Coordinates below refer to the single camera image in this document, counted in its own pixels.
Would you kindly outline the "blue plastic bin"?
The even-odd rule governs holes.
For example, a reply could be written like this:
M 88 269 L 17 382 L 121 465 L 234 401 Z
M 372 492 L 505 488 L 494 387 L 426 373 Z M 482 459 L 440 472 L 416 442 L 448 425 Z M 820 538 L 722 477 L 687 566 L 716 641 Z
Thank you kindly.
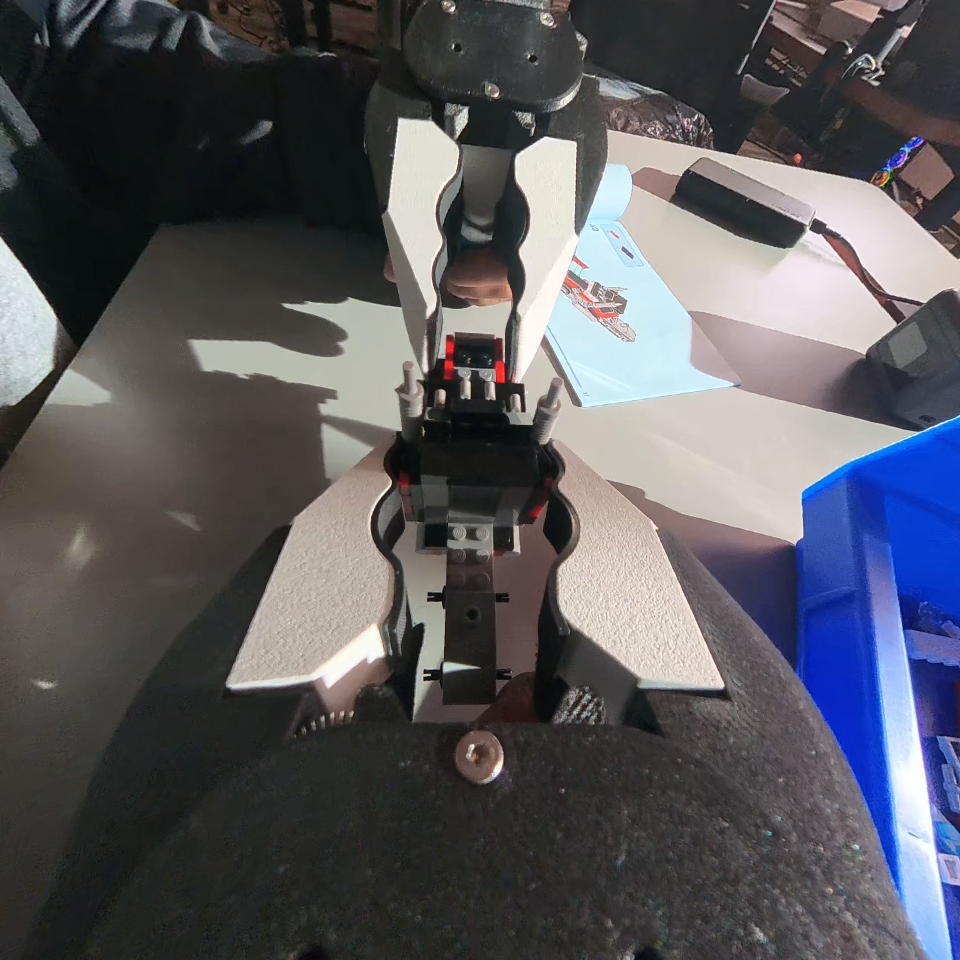
M 846 756 L 929 958 L 958 958 L 941 880 L 900 597 L 959 615 L 958 418 L 801 496 L 797 672 Z

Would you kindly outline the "person's left forearm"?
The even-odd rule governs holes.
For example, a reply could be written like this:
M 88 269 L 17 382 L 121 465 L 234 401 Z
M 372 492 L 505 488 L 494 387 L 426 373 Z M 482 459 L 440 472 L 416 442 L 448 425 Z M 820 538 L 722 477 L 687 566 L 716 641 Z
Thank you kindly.
M 382 238 L 364 145 L 378 68 L 305 48 L 259 51 L 198 14 L 150 50 L 155 156 L 143 209 L 162 223 L 295 214 L 321 229 Z

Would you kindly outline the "person's left hand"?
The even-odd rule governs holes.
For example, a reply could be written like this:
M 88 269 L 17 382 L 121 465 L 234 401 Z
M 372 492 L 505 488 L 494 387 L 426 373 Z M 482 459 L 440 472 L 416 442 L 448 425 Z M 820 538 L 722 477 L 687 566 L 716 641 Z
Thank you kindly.
M 513 300 L 507 265 L 490 246 L 461 249 L 442 285 L 447 294 L 469 306 L 497 306 Z

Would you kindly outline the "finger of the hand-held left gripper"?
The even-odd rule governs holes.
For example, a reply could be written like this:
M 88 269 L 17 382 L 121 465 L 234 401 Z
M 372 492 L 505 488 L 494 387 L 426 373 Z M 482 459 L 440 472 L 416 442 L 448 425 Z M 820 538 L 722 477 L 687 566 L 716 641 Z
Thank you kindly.
M 450 259 L 446 222 L 462 181 L 455 140 L 430 118 L 398 120 L 383 222 L 404 323 L 425 374 L 439 354 L 439 287 Z
M 545 137 L 514 157 L 519 238 L 508 258 L 512 293 L 506 372 L 522 381 L 545 336 L 575 252 L 577 146 Z

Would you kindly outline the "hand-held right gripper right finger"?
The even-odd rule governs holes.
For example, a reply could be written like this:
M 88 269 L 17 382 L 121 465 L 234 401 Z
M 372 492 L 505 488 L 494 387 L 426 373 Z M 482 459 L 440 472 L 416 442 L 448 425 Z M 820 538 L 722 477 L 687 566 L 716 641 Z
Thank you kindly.
M 625 723 L 650 691 L 722 695 L 726 685 L 656 524 L 558 440 L 543 533 L 556 556 L 539 613 L 539 703 L 589 689 Z

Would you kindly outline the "light blue instruction booklet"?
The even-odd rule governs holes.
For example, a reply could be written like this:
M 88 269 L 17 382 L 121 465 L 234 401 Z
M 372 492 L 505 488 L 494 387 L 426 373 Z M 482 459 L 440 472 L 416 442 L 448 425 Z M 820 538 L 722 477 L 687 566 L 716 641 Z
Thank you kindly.
M 544 337 L 582 407 L 739 385 L 621 222 L 633 190 L 627 166 L 606 165 Z

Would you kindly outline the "grey electronic device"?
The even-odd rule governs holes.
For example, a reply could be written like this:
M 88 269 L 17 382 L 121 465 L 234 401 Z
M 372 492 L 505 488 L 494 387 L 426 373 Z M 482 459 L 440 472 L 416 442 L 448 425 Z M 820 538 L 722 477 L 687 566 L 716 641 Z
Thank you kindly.
M 918 428 L 959 415 L 959 292 L 932 297 L 867 351 L 886 411 Z

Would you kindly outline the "black power adapter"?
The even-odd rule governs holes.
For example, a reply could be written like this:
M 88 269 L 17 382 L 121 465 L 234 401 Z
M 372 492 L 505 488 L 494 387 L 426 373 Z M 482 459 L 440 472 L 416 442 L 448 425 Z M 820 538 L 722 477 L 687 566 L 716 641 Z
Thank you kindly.
M 674 205 L 737 236 L 774 247 L 795 247 L 816 221 L 813 206 L 707 157 L 679 177 Z

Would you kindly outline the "pile of toy wheels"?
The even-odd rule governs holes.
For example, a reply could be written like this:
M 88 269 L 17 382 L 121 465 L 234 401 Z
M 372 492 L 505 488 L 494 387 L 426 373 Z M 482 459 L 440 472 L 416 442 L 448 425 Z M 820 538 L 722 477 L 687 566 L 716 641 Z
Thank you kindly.
M 958 898 L 958 618 L 927 601 L 906 595 L 898 600 L 940 877 Z

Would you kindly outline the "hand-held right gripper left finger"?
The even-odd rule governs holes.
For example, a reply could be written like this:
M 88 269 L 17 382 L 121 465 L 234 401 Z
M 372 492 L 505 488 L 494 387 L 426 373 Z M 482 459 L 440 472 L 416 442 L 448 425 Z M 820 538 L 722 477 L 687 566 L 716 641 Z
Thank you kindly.
M 293 520 L 248 625 L 226 689 L 312 694 L 350 714 L 361 690 L 399 670 L 409 631 L 391 525 L 403 525 L 389 438 Z

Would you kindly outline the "toy brick truck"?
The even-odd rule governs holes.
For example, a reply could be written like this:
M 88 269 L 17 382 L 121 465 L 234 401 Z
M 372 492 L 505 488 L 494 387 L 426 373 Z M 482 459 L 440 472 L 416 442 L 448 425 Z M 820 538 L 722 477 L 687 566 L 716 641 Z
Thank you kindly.
M 556 474 L 546 447 L 565 383 L 553 378 L 530 406 L 521 382 L 496 382 L 496 336 L 454 335 L 456 380 L 443 378 L 445 345 L 423 378 L 404 373 L 391 467 L 416 551 L 445 561 L 443 586 L 428 593 L 444 613 L 442 656 L 422 678 L 458 709 L 490 706 L 513 676 L 498 652 L 511 603 L 498 564 L 521 555 L 522 527 L 546 509 Z

